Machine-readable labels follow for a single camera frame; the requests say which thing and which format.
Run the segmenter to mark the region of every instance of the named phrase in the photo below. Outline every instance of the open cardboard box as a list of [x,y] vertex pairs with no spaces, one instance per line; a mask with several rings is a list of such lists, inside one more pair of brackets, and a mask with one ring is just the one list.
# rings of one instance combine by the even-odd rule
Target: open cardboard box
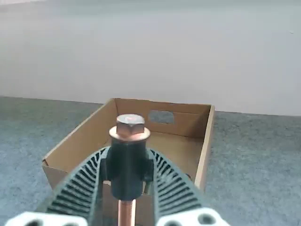
[[[172,113],[173,122],[151,121],[149,114],[154,110]],[[116,125],[118,115],[126,113],[143,116],[145,126],[151,131],[147,147],[162,152],[189,174],[200,190],[204,190],[214,106],[121,98],[110,99],[44,157],[42,167],[51,187],[54,188],[90,154],[110,145],[109,129]],[[136,223],[153,226],[152,197],[143,194],[136,205]],[[112,197],[107,183],[103,188],[103,214],[116,218],[117,212],[117,200]]]

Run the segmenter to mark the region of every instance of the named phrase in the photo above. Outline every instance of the copper rod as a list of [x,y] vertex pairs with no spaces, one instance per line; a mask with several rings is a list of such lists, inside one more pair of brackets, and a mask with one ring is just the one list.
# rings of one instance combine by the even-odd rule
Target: copper rod
[[118,226],[135,226],[136,199],[118,200]]

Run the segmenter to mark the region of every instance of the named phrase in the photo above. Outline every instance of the hex bolt head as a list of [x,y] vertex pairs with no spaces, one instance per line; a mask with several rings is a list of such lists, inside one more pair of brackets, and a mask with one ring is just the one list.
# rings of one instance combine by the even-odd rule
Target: hex bolt head
[[116,133],[121,137],[129,137],[144,132],[144,118],[137,114],[122,114],[117,117]]

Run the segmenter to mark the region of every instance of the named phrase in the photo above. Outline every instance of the black cylindrical holder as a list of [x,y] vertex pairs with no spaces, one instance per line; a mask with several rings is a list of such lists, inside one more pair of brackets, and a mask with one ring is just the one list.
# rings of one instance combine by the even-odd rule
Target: black cylindrical holder
[[112,195],[122,201],[140,197],[147,161],[146,140],[128,142],[112,138],[107,161]]

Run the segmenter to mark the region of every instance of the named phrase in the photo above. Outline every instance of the carpet floor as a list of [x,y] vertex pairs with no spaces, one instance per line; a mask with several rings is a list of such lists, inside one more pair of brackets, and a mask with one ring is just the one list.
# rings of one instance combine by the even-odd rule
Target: carpet floor
[[[42,157],[100,105],[0,97],[0,225],[51,193]],[[301,117],[217,112],[206,197],[232,226],[301,225]]]

